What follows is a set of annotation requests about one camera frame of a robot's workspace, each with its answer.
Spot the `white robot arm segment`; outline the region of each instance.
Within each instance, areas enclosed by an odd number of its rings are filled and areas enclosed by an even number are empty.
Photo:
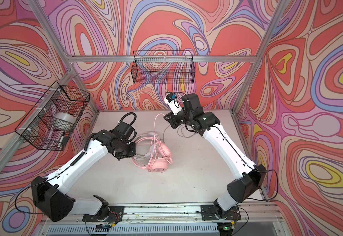
[[[131,124],[123,122],[130,114],[134,116]],[[118,160],[136,154],[136,143],[129,143],[136,136],[136,131],[131,126],[135,120],[135,113],[127,113],[115,129],[92,134],[87,141],[88,145],[61,168],[45,178],[36,177],[31,182],[34,205],[54,222],[66,215],[77,214],[88,214],[98,221],[106,219],[110,211],[104,199],[96,195],[93,195],[95,199],[77,198],[69,196],[68,192],[84,172],[108,153],[112,153]]]
[[[204,112],[196,94],[182,96],[183,110],[177,114],[170,112],[164,116],[173,129],[179,125],[191,126],[193,131],[207,139],[218,151],[231,170],[234,181],[227,185],[227,190],[219,197],[214,206],[217,215],[222,215],[237,203],[241,203],[260,188],[266,170],[256,166],[226,134],[220,120],[212,112]]]
[[[170,107],[174,115],[182,111],[182,107],[178,104],[177,96],[174,93],[169,93],[165,98],[164,102]]]

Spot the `wire basket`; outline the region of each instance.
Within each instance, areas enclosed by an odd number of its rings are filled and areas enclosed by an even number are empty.
[[[31,123],[18,128],[29,112],[15,132],[36,149],[63,151],[89,100],[89,92],[59,85]]]
[[[133,51],[133,55],[133,83],[194,84],[193,51]]]

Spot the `aluminum rail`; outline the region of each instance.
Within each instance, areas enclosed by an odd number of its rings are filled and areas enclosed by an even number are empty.
[[[200,211],[200,205],[212,204],[212,202],[199,203],[164,203],[164,204],[115,204],[124,206],[123,219],[119,224],[126,223],[197,223],[203,222],[202,215],[196,213]],[[283,221],[283,215],[275,202],[244,201],[238,206],[244,208],[249,214],[249,221],[274,222]],[[247,220],[246,214],[240,209],[242,219]],[[69,215],[58,222],[50,222],[47,216],[43,216],[43,222],[49,224],[84,224],[83,215]],[[210,220],[205,222],[223,223],[228,220]]]
[[[161,58],[185,58],[186,56],[154,56]],[[67,59],[73,62],[133,62],[134,56],[77,56],[68,55]],[[255,62],[256,56],[193,56],[194,62]]]
[[[67,59],[66,51],[65,51],[63,45],[61,44],[61,41],[59,40],[54,28],[51,25],[50,20],[48,19],[48,17],[46,15],[46,13],[44,12],[42,6],[39,4],[38,0],[27,0],[27,2],[29,4],[29,6],[31,7],[32,12],[37,17],[37,20],[39,21],[40,25],[44,29],[46,36],[51,40],[51,43],[55,47],[59,57],[61,58],[61,60],[65,64],[65,66],[68,69],[70,69],[71,71],[73,71],[73,73],[75,74],[75,83],[77,84],[77,86],[80,89],[88,92],[88,89],[86,88],[86,86],[85,86],[84,82],[82,81],[80,75],[76,72],[75,67]],[[95,106],[95,103],[92,100],[90,100],[89,104],[90,104],[92,110],[97,114],[98,110]]]
[[[265,34],[261,40],[261,43],[258,47],[258,51],[256,53],[256,60],[254,63],[250,66],[249,71],[246,75],[246,78],[244,80],[244,83],[242,84],[240,91],[238,92],[238,95],[236,97],[236,100],[234,102],[234,105],[232,107],[232,111],[235,112],[235,108],[238,108],[240,105],[240,102],[243,100],[243,97],[245,96],[246,92],[249,89],[250,83],[252,82],[254,76],[256,75],[257,69],[259,65],[262,62],[263,55],[266,52],[267,46],[271,41],[271,38],[273,36],[273,33],[275,32],[279,21],[284,13],[284,10],[288,6],[290,0],[280,0],[277,4],[277,7],[275,8],[275,11],[271,17],[270,23],[267,26],[267,29],[265,31]]]

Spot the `psychedelic patterned wall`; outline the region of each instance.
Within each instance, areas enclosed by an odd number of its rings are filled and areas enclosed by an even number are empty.
[[[207,74],[197,72],[193,85],[134,84],[131,63],[80,62],[75,68],[99,110],[168,109],[163,101],[167,91],[196,93],[206,109],[232,108],[250,63],[207,64]]]
[[[46,89],[66,70],[25,0],[0,1],[0,149]],[[64,152],[40,151],[24,143],[0,173],[0,235],[30,235],[40,215],[14,209],[17,193],[37,176],[69,160],[93,120],[88,107]],[[36,211],[31,192],[18,198],[24,211]]]
[[[193,50],[254,55],[274,10],[260,0],[46,2],[71,55],[133,55],[133,50]],[[197,63],[193,86],[133,85],[130,63],[75,64],[100,110],[166,109],[166,91],[195,92],[207,109],[232,108],[249,64]]]
[[[343,1],[292,1],[236,114],[292,234],[343,235]]]

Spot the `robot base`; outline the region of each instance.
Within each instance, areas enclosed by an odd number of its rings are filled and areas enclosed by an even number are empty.
[[[123,210],[124,206],[108,206],[109,208],[109,214],[106,219],[104,219],[104,222],[107,222],[109,224],[114,222],[122,221],[123,218]],[[82,218],[83,222],[102,222],[102,220],[98,220],[96,217],[92,215],[84,215]]]
[[[200,210],[202,212],[202,220],[218,220],[215,216],[217,210],[215,205],[201,205]],[[224,212],[221,216],[218,216],[221,219],[233,220],[234,222],[241,220],[240,210],[238,206],[233,206],[228,211]]]

